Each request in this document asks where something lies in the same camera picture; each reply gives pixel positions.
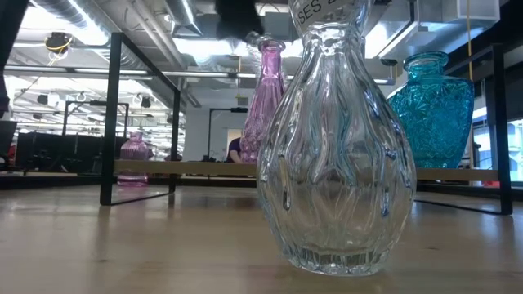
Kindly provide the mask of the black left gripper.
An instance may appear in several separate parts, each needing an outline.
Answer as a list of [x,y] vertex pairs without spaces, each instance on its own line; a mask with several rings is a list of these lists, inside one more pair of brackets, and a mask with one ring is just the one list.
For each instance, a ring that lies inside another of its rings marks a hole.
[[219,16],[217,39],[246,40],[250,33],[264,34],[256,0],[215,0],[215,11]]

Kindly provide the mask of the tall pink glass vase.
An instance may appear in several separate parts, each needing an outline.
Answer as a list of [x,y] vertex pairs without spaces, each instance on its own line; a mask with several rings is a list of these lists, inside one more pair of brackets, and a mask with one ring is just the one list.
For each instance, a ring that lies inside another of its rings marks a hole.
[[262,141],[285,89],[281,66],[284,44],[268,39],[262,41],[258,48],[261,52],[261,71],[240,138],[241,161],[251,164],[257,163]]

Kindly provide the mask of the ribbed pink glass vase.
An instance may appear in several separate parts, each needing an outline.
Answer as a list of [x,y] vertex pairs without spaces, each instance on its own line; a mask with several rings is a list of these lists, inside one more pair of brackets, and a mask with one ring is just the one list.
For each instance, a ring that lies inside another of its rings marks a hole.
[[[120,149],[122,160],[148,161],[154,154],[143,141],[143,134],[140,131],[130,133],[129,139]],[[148,175],[146,173],[134,171],[122,171],[118,175],[118,185],[124,187],[143,187],[148,185]]]

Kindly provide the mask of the clear glass vase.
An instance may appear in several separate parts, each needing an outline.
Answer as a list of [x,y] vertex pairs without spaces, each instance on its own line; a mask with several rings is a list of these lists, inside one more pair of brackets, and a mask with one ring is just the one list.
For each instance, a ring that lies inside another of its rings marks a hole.
[[303,45],[257,160],[270,230],[294,266],[377,273],[413,205],[416,168],[400,120],[364,65],[375,0],[288,0]]

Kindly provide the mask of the teal cut glass urn vase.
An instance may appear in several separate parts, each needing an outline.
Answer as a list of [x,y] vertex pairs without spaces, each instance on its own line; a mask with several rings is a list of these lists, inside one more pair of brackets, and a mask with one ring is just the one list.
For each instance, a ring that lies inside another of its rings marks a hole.
[[474,85],[444,74],[449,57],[429,51],[408,57],[406,83],[387,101],[399,117],[415,165],[456,168],[464,155],[474,110]]

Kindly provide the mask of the person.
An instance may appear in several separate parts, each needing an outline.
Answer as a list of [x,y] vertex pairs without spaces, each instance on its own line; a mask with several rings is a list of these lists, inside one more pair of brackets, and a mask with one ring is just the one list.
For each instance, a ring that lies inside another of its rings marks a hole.
[[228,145],[226,161],[228,163],[241,163],[240,137],[233,139]]

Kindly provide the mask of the black monitor row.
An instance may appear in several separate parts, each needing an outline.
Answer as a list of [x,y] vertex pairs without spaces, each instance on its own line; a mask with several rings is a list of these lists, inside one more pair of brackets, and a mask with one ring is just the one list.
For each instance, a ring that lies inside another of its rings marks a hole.
[[16,166],[39,172],[101,174],[103,137],[20,133]]

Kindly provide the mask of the white ceiling light box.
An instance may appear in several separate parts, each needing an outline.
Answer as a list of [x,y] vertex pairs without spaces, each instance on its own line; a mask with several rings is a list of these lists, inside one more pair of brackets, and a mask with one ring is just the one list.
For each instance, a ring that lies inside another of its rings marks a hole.
[[499,0],[442,0],[442,20],[493,24],[500,20]]

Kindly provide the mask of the silver ceiling duct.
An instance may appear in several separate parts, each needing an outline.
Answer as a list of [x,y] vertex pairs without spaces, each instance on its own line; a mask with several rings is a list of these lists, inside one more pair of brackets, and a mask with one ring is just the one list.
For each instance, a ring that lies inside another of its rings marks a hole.
[[197,24],[197,9],[192,0],[164,0],[165,7],[172,21],[172,36],[190,34],[201,37]]

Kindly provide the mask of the black monitor stand frame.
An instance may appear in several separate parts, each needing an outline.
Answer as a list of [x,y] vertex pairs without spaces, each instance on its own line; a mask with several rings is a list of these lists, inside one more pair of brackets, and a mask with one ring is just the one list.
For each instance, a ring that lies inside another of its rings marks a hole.
[[[71,112],[69,111],[69,106],[71,104],[80,105],[80,106],[81,105],[85,105],[85,104],[89,104],[90,106],[107,106],[107,102],[106,101],[101,101],[101,100],[91,100],[89,102],[86,102],[86,101],[76,101],[76,100],[67,100],[65,102],[65,111],[64,111],[64,117],[63,117],[63,127],[62,127],[62,133],[61,133],[62,136],[66,135],[68,118],[69,118],[69,115],[73,113],[73,111],[71,111]],[[128,123],[128,118],[129,118],[129,108],[130,108],[130,105],[128,103],[120,103],[120,102],[118,102],[117,105],[118,106],[123,106],[125,108],[124,125],[123,125],[123,137],[127,138],[127,123]]]
[[245,116],[248,108],[210,108],[208,111],[208,135],[207,153],[203,156],[209,162],[225,162],[230,142],[241,135],[242,127],[229,127],[220,125],[218,129],[213,127],[213,122],[219,119],[223,113],[241,114]]

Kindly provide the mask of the black aluminium table frame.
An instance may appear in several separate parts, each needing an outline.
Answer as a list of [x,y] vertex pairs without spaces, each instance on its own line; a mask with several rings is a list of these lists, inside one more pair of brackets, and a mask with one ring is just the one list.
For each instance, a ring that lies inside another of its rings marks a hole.
[[[0,176],[0,190],[38,189],[100,184],[100,176]],[[233,179],[232,177],[226,177],[225,179],[179,178],[176,179],[176,185],[255,188],[256,181],[248,178]],[[429,183],[428,181],[419,182],[418,191],[439,194],[455,194],[477,198],[497,198],[499,196],[498,188],[470,187],[463,185],[441,185]]]

